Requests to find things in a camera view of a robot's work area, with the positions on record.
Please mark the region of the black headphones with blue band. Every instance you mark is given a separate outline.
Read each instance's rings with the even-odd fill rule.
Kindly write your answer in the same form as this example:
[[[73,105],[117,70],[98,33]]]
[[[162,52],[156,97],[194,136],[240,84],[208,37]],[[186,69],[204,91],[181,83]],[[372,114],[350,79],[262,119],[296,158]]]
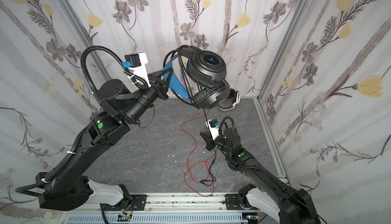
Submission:
[[[166,55],[163,70],[173,68],[175,61],[178,61],[183,81],[173,73],[169,88],[182,102],[209,110],[228,98],[227,66],[218,54],[182,45]]]

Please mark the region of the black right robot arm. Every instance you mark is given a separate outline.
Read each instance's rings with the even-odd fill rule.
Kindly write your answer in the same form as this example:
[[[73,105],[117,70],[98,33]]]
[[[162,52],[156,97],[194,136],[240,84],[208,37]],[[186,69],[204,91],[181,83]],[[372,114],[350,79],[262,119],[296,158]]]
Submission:
[[[206,149],[220,150],[232,171],[254,182],[239,192],[246,208],[257,208],[280,224],[326,223],[307,191],[281,181],[242,146],[232,117],[224,117],[222,122],[207,120],[206,127],[207,131],[200,132]]]

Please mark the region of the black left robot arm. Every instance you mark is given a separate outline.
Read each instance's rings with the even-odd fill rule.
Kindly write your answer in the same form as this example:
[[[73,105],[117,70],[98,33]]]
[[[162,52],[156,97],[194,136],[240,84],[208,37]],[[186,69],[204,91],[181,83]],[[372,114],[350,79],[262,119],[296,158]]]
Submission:
[[[107,150],[113,147],[130,130],[139,124],[140,117],[154,106],[157,99],[166,100],[173,68],[140,77],[135,73],[142,66],[142,55],[127,55],[120,60],[138,90],[130,92],[118,79],[105,82],[97,88],[88,72],[86,59],[93,51],[113,52],[103,46],[87,48],[81,55],[82,72],[90,85],[102,112],[76,136],[64,159],[50,172],[41,172],[36,182],[16,189],[17,193],[37,197],[43,209],[70,211],[81,205],[99,204],[101,209],[122,210],[132,204],[132,196],[123,184],[106,185],[90,180],[85,171]]]

